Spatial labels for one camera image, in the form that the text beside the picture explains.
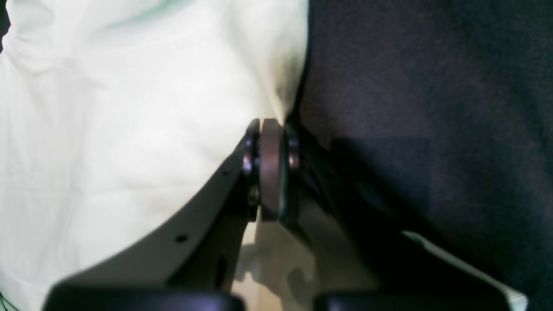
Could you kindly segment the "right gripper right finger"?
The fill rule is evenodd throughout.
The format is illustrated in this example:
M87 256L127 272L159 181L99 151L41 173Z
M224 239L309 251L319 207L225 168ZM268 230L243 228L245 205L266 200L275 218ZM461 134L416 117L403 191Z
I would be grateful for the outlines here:
M292 126L261 123L261 220L315 258L316 311L525 311L528 297L372 207Z

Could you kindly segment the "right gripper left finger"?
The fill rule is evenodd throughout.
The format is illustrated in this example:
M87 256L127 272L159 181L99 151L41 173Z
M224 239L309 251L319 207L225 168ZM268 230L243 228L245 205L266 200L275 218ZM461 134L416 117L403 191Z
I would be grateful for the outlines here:
M184 207L108 260L58 283L47 311L244 311L231 295L254 184L260 120Z

